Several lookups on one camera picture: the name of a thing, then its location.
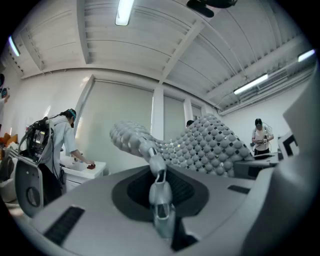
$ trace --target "ceiling beam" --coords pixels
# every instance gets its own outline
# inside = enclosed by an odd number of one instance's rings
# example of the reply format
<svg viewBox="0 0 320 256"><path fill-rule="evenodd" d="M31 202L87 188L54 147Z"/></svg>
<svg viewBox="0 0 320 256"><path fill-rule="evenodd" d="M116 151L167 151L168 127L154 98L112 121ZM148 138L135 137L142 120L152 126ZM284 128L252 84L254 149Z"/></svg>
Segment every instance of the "ceiling beam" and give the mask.
<svg viewBox="0 0 320 256"><path fill-rule="evenodd" d="M85 26L85 0L75 0L71 6L74 21L75 37L80 51L81 62L89 64L89 49Z"/></svg>
<svg viewBox="0 0 320 256"><path fill-rule="evenodd" d="M169 73L174 68L175 64L178 62L182 54L186 51L189 45L193 42L193 40L200 34L202 29L205 27L205 24L197 20L194 25L189 29L186 33L185 37L182 39L178 47L175 49L174 53L172 54L171 58L169 59L168 63L165 65L162 76L159 80L159 84L162 85L163 82L167 79Z"/></svg>
<svg viewBox="0 0 320 256"><path fill-rule="evenodd" d="M292 52L292 50L295 47L297 47L299 44L302 44L304 42L306 42L305 38L302 35L298 35L297 37L283 44L282 46L280 46L273 52L269 53L265 57L261 58L251 66L247 67L245 69L245 74L249 79L254 79L256 74L263 71L266 67L271 66L277 60L280 60L286 57L288 54ZM240 85L241 81L243 81L243 74L238 73L237 75L231 77L224 83L220 84L218 87L209 91L205 95L205 99L209 100L213 98L215 95L221 95L223 92L230 93Z"/></svg>
<svg viewBox="0 0 320 256"><path fill-rule="evenodd" d="M20 36L27 53L30 55L39 71L42 71L44 69L44 62L42 61L40 54L38 53L38 50L36 49L36 46L32 41L32 37L26 27L21 30Z"/></svg>

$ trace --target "white lab coat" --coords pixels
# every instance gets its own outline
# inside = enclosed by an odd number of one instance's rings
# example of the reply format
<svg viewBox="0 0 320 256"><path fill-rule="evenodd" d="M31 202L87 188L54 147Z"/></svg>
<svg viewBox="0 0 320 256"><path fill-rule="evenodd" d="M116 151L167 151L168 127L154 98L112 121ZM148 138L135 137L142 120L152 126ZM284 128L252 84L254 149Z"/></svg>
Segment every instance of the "white lab coat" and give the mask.
<svg viewBox="0 0 320 256"><path fill-rule="evenodd" d="M50 161L45 165L50 169L50 171L59 177L60 174L60 150L64 144L65 150L67 152L73 152L77 150L75 134L71 125L68 123L68 119L64 115L59 115L51 119L54 125L54 135L53 135L53 153L51 154Z"/></svg>

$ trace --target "white desk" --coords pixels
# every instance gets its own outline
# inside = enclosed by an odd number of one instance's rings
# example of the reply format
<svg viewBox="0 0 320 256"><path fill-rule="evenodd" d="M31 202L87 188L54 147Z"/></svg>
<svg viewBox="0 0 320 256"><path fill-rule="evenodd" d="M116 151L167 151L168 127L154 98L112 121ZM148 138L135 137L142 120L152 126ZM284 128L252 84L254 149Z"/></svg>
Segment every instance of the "white desk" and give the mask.
<svg viewBox="0 0 320 256"><path fill-rule="evenodd" d="M62 167L64 171L64 192L68 192L75 187L98 177L102 177L104 170L106 169L105 162L94 162L95 168L88 169L88 165L84 162L74 162L74 158L66 156L64 154L60 155L60 163L65 167Z"/></svg>

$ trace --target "gray robotic base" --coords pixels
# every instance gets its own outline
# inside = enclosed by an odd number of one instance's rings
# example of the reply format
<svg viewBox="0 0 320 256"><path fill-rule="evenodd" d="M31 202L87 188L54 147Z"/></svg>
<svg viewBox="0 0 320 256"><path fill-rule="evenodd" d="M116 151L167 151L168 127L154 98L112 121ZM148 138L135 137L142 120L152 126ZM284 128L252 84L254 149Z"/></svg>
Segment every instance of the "gray robotic base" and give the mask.
<svg viewBox="0 0 320 256"><path fill-rule="evenodd" d="M246 180L168 166L167 181L178 190L172 191L176 219L170 241L161 237L152 222L145 196L150 185L140 187L150 173L150 167L143 166L88 181L45 207L31 224L47 239L79 255L169 255L196 246L222 229L227 232L223 240L235 239L239 247L233 250L238 252L260 212L272 170ZM117 196L125 204L120 205ZM72 225L62 230L66 215Z"/></svg>

